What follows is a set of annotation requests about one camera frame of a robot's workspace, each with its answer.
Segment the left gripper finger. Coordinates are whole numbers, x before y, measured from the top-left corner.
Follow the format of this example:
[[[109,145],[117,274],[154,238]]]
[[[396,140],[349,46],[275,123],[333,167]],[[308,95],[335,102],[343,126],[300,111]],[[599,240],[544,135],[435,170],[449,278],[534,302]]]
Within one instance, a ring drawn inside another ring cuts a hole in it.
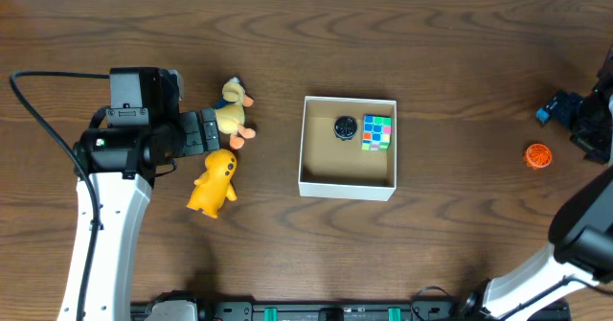
[[[215,110],[210,107],[204,108],[200,115],[202,119],[202,143],[205,151],[212,152],[221,149]]]
[[[202,124],[198,113],[181,113],[179,115],[179,122],[186,134],[186,142],[179,156],[186,157],[203,154],[205,146],[203,144]]]

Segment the plush yellow duck toy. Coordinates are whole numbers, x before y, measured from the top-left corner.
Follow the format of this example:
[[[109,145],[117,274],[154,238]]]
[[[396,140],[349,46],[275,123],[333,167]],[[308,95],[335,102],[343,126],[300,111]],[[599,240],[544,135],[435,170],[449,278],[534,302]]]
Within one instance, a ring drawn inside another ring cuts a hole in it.
[[[245,107],[254,104],[239,77],[230,78],[222,87],[221,99],[215,106],[218,130],[229,136],[232,149],[241,149],[248,139],[256,137],[256,130],[245,126]]]

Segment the yellow dog figure toy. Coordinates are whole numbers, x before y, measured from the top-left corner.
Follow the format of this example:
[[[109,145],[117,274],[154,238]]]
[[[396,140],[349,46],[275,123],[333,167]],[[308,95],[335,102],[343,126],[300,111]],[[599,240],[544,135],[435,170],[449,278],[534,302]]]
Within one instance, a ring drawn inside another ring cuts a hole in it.
[[[205,172],[194,182],[187,208],[210,218],[218,218],[226,200],[236,201],[237,192],[231,182],[237,169],[236,156],[227,149],[210,153],[205,159]]]

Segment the orange round disc toy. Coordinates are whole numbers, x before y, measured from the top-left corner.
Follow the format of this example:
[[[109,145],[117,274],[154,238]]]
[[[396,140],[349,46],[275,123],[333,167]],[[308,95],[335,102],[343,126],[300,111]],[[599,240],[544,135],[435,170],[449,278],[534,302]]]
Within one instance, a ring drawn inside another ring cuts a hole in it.
[[[553,154],[546,145],[535,143],[525,149],[523,160],[529,168],[541,170],[547,168],[552,163]]]

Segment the black round disc toy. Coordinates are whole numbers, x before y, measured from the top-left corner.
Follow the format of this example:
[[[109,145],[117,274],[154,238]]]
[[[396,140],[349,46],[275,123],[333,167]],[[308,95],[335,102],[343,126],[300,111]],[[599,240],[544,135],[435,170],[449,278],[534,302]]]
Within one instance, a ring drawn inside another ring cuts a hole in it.
[[[358,129],[357,121],[352,116],[338,117],[333,126],[335,136],[341,141],[351,140]]]

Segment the multicolour puzzle cube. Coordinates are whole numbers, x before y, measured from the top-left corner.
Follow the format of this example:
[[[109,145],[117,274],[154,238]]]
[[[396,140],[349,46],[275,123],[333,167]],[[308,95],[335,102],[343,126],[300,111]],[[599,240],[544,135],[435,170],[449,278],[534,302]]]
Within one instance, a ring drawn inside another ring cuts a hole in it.
[[[366,115],[363,120],[361,148],[369,151],[387,151],[392,141],[390,117]]]

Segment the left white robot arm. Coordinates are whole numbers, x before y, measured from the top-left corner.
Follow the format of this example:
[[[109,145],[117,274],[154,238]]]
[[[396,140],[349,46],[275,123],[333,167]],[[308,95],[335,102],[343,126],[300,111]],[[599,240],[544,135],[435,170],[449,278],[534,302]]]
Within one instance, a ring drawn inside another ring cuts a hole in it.
[[[212,108],[183,113],[181,75],[113,68],[110,103],[73,146],[78,223],[61,320],[127,320],[138,236],[157,171],[221,148]]]

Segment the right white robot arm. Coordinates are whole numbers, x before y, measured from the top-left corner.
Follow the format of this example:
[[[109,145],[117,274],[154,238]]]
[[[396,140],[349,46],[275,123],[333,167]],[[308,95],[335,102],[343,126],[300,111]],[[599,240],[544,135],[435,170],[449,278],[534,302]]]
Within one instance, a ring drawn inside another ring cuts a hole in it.
[[[606,170],[558,210],[547,244],[512,272],[466,300],[460,314],[483,320],[567,320],[563,297],[583,288],[598,293],[612,280],[612,56],[587,96],[557,91],[536,112],[555,120],[587,161]]]

